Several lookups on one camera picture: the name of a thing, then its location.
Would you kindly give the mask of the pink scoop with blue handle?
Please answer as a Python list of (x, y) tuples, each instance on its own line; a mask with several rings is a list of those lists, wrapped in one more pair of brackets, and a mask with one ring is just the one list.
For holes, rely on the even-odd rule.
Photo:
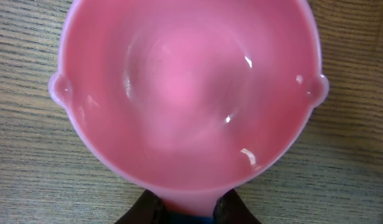
[(76, 0), (49, 80), (91, 153), (162, 200), (163, 223), (214, 223), (328, 92), (306, 0)]

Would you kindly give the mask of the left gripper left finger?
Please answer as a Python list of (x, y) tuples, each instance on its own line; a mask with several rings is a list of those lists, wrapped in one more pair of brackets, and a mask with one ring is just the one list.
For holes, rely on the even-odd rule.
[(162, 224), (162, 200), (145, 190), (134, 205), (115, 224)]

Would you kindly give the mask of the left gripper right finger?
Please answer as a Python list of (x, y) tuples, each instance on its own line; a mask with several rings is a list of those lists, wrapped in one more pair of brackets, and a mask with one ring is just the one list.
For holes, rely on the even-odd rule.
[(235, 189), (218, 199), (213, 217), (215, 224), (262, 224), (246, 207)]

